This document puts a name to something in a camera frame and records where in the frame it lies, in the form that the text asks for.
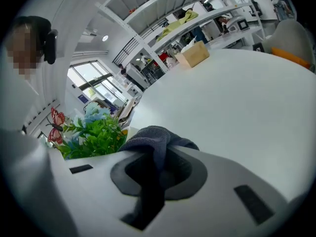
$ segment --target yellow-green fabric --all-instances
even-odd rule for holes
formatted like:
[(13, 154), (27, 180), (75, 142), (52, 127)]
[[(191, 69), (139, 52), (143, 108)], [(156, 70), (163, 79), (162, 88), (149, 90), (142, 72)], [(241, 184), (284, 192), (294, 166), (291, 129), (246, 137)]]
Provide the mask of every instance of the yellow-green fabric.
[(156, 43), (161, 40), (163, 37), (167, 36), (171, 33), (174, 29), (177, 29), (179, 26), (183, 25), (184, 23), (198, 17), (198, 14), (194, 11), (188, 10), (184, 18), (180, 18), (179, 20), (172, 22), (167, 27), (165, 27), (162, 31), (161, 36), (156, 40)]

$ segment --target red butterfly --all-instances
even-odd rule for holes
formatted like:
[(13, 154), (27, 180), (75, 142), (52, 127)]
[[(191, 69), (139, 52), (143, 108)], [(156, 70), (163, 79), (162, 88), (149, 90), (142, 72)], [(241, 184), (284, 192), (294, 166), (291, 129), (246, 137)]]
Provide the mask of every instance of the red butterfly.
[(60, 126), (65, 122), (65, 115), (63, 113), (58, 113), (53, 107), (51, 108), (51, 117), (53, 119), (53, 123), (49, 122), (48, 118), (48, 125), (51, 125), (53, 129), (50, 131), (48, 140), (47, 141), (52, 141), (52, 142), (57, 142), (58, 144), (63, 143), (63, 137), (61, 136), (60, 132), (63, 131), (63, 128)]

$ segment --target box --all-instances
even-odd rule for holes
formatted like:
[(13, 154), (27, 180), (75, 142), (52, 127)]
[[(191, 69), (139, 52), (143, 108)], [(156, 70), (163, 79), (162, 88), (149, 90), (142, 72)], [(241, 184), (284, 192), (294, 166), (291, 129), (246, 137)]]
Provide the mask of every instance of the box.
[(209, 52), (207, 51), (203, 41), (199, 41), (187, 51), (176, 54), (175, 57), (180, 64), (193, 68), (195, 65), (208, 58)]

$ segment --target black railing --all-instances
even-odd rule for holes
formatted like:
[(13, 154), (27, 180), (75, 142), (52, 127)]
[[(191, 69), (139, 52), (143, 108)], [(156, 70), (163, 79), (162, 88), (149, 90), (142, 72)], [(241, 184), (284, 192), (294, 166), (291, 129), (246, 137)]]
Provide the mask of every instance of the black railing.
[[(163, 18), (160, 21), (158, 21), (155, 25), (152, 27), (149, 27), (146, 31), (144, 31), (140, 36), (145, 39), (147, 38), (153, 31), (155, 31), (157, 28), (161, 27), (165, 22), (168, 22), (167, 19)], [(139, 45), (138, 41), (134, 38), (132, 38), (126, 45), (123, 47), (123, 49), (118, 53), (118, 55), (114, 58), (113, 63), (117, 66), (122, 63), (126, 57)]]

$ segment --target ceiling light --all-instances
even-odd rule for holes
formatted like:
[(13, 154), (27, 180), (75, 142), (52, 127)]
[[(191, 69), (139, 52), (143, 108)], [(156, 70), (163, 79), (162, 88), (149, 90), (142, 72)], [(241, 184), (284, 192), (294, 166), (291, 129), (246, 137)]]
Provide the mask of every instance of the ceiling light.
[(106, 41), (108, 38), (109, 38), (109, 36), (108, 36), (108, 35), (105, 35), (105, 36), (102, 38), (102, 41)]

